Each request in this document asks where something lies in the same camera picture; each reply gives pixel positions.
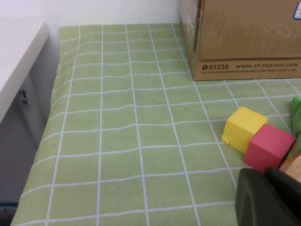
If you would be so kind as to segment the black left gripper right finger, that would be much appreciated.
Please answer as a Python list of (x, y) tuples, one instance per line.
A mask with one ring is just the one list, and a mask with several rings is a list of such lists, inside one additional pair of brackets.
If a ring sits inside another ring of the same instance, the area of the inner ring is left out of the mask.
[(266, 168), (265, 177), (272, 185), (281, 205), (296, 226), (301, 225), (301, 183), (288, 174), (276, 169)]

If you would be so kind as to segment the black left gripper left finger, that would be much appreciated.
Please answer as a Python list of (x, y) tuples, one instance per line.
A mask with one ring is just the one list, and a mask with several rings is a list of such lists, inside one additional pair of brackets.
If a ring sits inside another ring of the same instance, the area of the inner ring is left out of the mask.
[(291, 215), (267, 178), (255, 169), (242, 169), (236, 192), (239, 226), (289, 226)]

